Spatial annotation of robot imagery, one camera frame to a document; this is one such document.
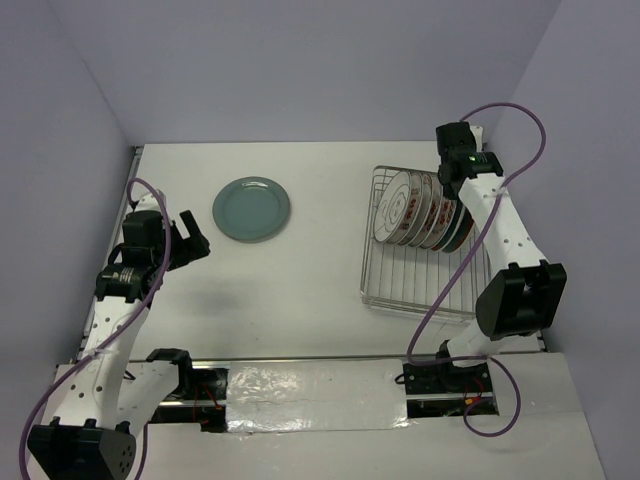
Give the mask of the teal green plate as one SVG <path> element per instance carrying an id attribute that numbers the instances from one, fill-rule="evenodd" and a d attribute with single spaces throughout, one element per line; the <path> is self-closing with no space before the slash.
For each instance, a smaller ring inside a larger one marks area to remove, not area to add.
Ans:
<path id="1" fill-rule="evenodd" d="M 260 243 L 278 235 L 291 215 L 291 201 L 276 181 L 243 177 L 224 186 L 212 205 L 219 230 L 232 240 Z"/>

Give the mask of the white plate red characters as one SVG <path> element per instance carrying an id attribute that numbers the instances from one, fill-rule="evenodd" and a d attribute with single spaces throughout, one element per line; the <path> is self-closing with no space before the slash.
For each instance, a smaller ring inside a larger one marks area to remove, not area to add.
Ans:
<path id="1" fill-rule="evenodd" d="M 431 176 L 433 179 L 434 193 L 436 194 L 436 199 L 434 199 L 432 203 L 436 206 L 436 212 L 430 224 L 429 234 L 419 245 L 422 249 L 435 248 L 446 233 L 456 209 L 455 202 L 445 197 L 437 174 L 432 173 Z"/>

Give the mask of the red teal floral plate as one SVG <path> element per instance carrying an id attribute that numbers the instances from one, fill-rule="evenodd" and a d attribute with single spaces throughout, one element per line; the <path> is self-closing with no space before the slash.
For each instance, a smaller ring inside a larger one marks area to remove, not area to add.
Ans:
<path id="1" fill-rule="evenodd" d="M 433 251 L 443 250 L 444 247 L 451 241 L 458 226 L 460 217 L 463 215 L 463 210 L 464 206 L 459 201 L 456 201 L 455 209 L 453 210 L 453 214 L 451 216 L 451 220 L 448 223 L 447 229 L 439 239 L 439 242 L 432 247 Z"/>
<path id="2" fill-rule="evenodd" d="M 473 226 L 474 221 L 469 210 L 466 207 L 463 207 L 454 235 L 451 237 L 449 243 L 443 248 L 443 251 L 451 254 L 460 249 L 473 229 Z"/>

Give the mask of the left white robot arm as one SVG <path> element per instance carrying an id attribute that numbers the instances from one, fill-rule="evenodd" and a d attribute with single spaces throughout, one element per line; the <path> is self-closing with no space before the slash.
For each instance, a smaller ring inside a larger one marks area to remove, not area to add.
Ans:
<path id="1" fill-rule="evenodd" d="M 48 479 L 126 479 L 137 438 L 169 396 L 195 390 L 188 351 L 156 348 L 133 369 L 131 353 L 164 275 L 209 255 L 190 211 L 182 237 L 163 193 L 150 190 L 122 222 L 122 241 L 96 278 L 90 332 L 79 360 L 50 390 L 63 397 L 45 424 L 28 422 L 21 438 Z"/>

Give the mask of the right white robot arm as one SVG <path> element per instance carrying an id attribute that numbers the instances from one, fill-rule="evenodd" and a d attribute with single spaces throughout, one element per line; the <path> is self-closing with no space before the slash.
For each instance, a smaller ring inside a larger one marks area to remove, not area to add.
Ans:
<path id="1" fill-rule="evenodd" d="M 567 273 L 534 243 L 509 195 L 497 156 L 479 150 L 468 122 L 439 126 L 436 143 L 444 194 L 470 213 L 479 230 L 473 247 L 486 251 L 492 274 L 475 302 L 474 320 L 423 364 L 436 371 L 442 389 L 456 391 L 468 381 L 472 368 L 515 339 L 552 325 Z"/>

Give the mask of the green rim lettered plate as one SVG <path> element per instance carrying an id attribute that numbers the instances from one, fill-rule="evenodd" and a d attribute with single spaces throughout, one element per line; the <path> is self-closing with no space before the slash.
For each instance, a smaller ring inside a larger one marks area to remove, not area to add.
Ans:
<path id="1" fill-rule="evenodd" d="M 414 215 L 413 223 L 411 224 L 408 233 L 399 242 L 402 246 L 410 244 L 418 235 L 423 228 L 429 213 L 433 193 L 433 180 L 431 174 L 428 172 L 421 172 L 420 175 L 422 179 L 422 193 L 418 203 L 417 213 Z"/>

